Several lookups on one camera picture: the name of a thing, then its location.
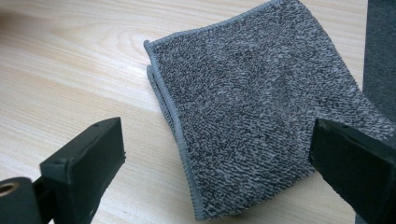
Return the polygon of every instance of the towel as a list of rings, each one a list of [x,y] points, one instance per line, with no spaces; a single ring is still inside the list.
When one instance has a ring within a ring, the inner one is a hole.
[[[298,0],[273,0],[144,46],[197,220],[239,214],[312,174],[315,119],[379,140],[395,132]]]

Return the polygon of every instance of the gray towel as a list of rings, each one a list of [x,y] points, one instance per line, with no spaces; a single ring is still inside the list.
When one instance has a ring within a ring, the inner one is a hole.
[[[235,215],[312,174],[316,118],[385,140],[363,96],[297,0],[145,42],[148,78],[177,140],[197,220]]]

